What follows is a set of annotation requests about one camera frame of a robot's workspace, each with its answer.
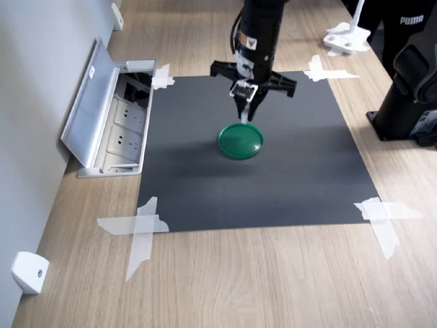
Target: floor outlet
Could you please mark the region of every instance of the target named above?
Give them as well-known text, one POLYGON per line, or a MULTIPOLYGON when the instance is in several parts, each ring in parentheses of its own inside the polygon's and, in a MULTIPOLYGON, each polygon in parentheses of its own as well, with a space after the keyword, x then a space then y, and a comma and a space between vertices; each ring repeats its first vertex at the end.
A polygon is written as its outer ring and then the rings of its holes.
POLYGON ((121 126, 113 126, 109 136, 108 152, 139 163, 142 136, 121 126))
POLYGON ((131 102, 119 99, 114 122, 124 128, 142 134, 145 125, 145 110, 131 102))

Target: green lid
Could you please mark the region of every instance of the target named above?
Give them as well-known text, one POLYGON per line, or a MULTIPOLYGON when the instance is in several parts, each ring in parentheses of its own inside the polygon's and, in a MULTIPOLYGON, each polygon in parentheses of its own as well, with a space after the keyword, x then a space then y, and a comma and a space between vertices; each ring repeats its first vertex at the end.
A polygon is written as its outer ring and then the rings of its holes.
POLYGON ((226 126, 218 135, 220 149, 233 159, 249 159, 262 147, 264 138, 257 127, 236 123, 226 126))

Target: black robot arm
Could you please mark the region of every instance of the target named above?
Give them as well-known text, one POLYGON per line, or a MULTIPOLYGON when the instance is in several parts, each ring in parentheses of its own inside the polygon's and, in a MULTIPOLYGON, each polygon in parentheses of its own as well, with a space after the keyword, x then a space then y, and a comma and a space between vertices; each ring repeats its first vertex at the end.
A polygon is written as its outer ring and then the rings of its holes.
POLYGON ((419 103, 437 102, 437 6, 425 29, 413 34, 397 54, 395 78, 401 79, 419 103))
POLYGON ((437 5, 393 66, 393 84, 380 110, 367 116, 382 141, 416 139, 430 146, 437 142, 437 5))
POLYGON ((244 0, 230 35, 236 63, 214 61, 211 65, 212 77, 222 75, 233 82, 231 96, 239 118, 248 110, 251 121, 269 90, 294 95, 296 82, 272 71, 285 2, 244 0))

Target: wooden table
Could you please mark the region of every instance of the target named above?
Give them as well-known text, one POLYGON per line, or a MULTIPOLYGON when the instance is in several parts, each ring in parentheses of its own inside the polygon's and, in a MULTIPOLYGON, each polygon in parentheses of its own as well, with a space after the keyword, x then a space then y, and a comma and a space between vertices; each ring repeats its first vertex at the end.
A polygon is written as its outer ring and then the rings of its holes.
MULTIPOLYGON (((231 61, 236 0, 125 0, 113 59, 156 58, 174 76, 208 75, 231 61)), ((425 218, 393 222, 401 245, 386 260, 370 225, 307 226, 154 236, 152 257, 128 283, 131 236, 110 236, 98 217, 133 215, 139 176, 76 179, 71 161, 38 253, 51 262, 42 294, 23 298, 15 327, 435 327, 437 151, 379 142, 365 112, 391 80, 372 51, 327 57, 326 29, 350 16, 338 0, 291 0, 274 69, 325 69, 383 201, 425 218)))

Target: white stand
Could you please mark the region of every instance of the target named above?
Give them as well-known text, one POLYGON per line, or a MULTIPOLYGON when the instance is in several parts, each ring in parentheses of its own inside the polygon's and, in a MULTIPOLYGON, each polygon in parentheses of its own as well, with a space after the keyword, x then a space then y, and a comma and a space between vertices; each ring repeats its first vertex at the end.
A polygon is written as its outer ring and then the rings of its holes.
POLYGON ((42 256, 19 251, 12 263, 12 277, 25 294, 40 294, 48 269, 48 260, 42 256))
POLYGON ((329 30, 328 35, 323 39, 325 46, 332 48, 336 53, 347 53, 349 55, 357 50, 365 49, 363 43, 369 37, 370 31, 358 27, 363 5, 364 0, 360 0, 350 24, 342 22, 329 30))

